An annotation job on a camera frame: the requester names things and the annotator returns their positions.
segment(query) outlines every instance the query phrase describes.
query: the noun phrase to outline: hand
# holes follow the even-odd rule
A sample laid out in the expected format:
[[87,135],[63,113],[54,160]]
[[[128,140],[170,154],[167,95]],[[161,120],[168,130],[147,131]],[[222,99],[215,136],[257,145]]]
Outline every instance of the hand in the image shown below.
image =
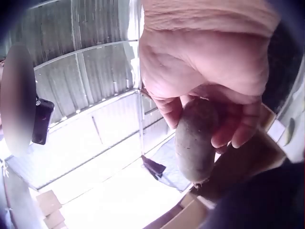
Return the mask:
[[237,148],[249,140],[268,80],[272,33],[160,29],[147,21],[139,44],[141,77],[168,125],[176,128],[182,104],[199,96],[213,101],[220,116],[211,140],[215,148],[229,141]]

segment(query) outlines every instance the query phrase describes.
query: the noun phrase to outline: dark clothing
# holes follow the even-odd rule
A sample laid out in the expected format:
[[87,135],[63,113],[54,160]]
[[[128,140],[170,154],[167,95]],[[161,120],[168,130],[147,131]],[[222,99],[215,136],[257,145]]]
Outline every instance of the dark clothing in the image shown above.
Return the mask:
[[200,229],[304,228],[304,163],[283,165],[237,185]]

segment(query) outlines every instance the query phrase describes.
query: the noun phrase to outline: skin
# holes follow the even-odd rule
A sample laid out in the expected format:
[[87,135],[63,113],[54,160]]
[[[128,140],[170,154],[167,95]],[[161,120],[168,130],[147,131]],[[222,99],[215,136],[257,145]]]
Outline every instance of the skin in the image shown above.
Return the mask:
[[220,117],[211,143],[238,148],[254,134],[278,15],[262,0],[143,0],[143,84],[171,128],[194,97]]

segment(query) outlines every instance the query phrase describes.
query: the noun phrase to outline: root vegetable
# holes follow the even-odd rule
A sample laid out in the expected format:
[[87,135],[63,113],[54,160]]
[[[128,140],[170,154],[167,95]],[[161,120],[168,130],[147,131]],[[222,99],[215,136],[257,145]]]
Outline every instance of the root vegetable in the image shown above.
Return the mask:
[[197,98],[186,104],[175,136],[177,163],[183,175],[194,184],[209,178],[216,149],[211,144],[218,125],[213,104]]

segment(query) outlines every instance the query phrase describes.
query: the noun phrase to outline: black phone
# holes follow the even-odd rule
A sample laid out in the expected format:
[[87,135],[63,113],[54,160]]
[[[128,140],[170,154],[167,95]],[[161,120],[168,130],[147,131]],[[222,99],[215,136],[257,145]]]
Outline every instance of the black phone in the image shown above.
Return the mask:
[[47,140],[48,127],[54,111],[54,103],[45,99],[36,100],[36,112],[32,142],[44,145]]

